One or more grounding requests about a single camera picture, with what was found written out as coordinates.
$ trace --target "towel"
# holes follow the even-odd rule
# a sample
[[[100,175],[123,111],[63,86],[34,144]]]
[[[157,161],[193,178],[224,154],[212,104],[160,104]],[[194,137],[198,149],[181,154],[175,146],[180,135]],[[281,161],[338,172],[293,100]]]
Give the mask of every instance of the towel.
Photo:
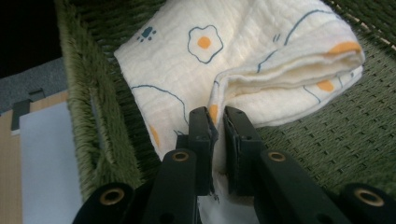
[[[291,122],[356,83],[364,62],[350,27],[318,0],[169,0],[115,56],[161,159],[188,134],[189,112],[208,107],[219,141],[204,223],[257,222],[228,197],[224,107],[255,127]]]

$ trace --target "screw hole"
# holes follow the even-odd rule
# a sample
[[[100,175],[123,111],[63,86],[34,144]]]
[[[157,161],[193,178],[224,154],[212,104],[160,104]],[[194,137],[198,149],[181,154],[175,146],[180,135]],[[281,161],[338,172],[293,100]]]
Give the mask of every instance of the screw hole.
[[[327,216],[327,215],[325,215],[325,214],[318,214],[317,215],[317,220],[320,223],[323,223],[323,224],[333,224],[332,218]]]
[[[164,213],[160,216],[160,222],[163,224],[172,223],[175,220],[175,216],[170,213]]]
[[[108,189],[101,195],[100,203],[103,205],[113,205],[119,203],[124,196],[125,193],[120,188]]]
[[[371,206],[381,207],[384,205],[384,200],[379,197],[374,192],[368,189],[356,189],[355,196],[364,203],[367,203]]]
[[[285,155],[280,152],[270,152],[268,153],[268,156],[273,161],[284,161],[286,159]]]
[[[174,161],[186,161],[188,158],[189,154],[187,152],[177,152],[172,156]]]

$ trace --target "woven basket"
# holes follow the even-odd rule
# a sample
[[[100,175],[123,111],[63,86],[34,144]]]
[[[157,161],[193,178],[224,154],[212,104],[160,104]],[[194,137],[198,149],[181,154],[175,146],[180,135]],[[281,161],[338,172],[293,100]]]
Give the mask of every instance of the woven basket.
[[[113,52],[164,1],[55,2],[83,199],[108,182],[138,187],[160,162]],[[323,188],[337,192],[361,182],[396,198],[396,1],[325,2],[363,45],[363,78],[319,112],[258,131],[269,148],[287,150]]]

